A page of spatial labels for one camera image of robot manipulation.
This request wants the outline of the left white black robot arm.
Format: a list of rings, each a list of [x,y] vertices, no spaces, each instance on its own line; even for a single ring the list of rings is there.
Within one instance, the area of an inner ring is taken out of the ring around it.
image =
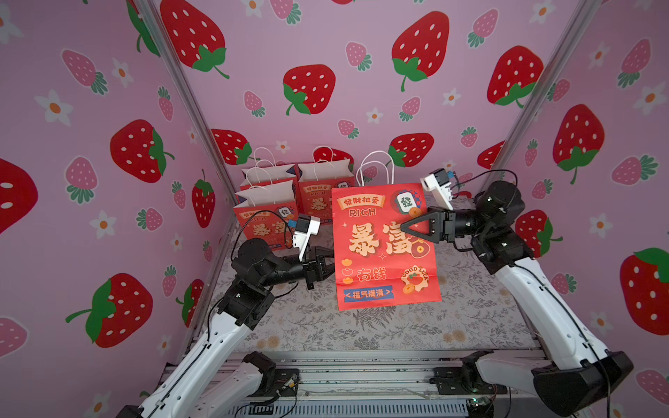
[[[247,355],[228,378],[211,384],[235,348],[257,327],[273,302],[271,288],[304,280],[308,288],[334,274],[335,254],[306,246],[279,257],[265,240],[244,242],[232,260],[235,277],[207,317],[207,329],[181,363],[139,406],[126,405],[121,417],[221,417],[255,393],[268,392],[276,365],[266,355]]]

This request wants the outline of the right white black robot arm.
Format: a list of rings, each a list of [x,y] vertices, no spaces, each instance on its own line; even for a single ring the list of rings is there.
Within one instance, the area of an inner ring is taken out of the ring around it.
[[[477,259],[510,291],[548,350],[547,362],[477,351],[462,360],[463,386],[472,394],[483,386],[516,388],[538,397],[562,417],[600,400],[609,401],[631,374],[632,361],[622,351],[609,350],[587,329],[550,284],[534,252],[512,229],[525,209],[517,186],[495,181],[477,195],[474,208],[456,210],[449,180],[430,174],[421,185],[438,205],[402,223],[402,231],[432,243],[470,238]]]

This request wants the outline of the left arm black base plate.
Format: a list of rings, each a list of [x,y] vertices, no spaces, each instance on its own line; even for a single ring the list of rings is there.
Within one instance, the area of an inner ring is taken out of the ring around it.
[[[275,369],[260,375],[257,387],[250,384],[244,386],[243,399],[245,398],[269,398],[279,394],[281,397],[292,396],[293,389],[301,378],[300,369]]]

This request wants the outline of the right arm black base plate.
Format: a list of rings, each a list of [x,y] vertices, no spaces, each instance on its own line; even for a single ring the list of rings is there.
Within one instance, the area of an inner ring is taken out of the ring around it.
[[[508,388],[485,383],[466,376],[462,367],[436,367],[429,383],[437,387],[439,395],[493,396],[507,395]]]

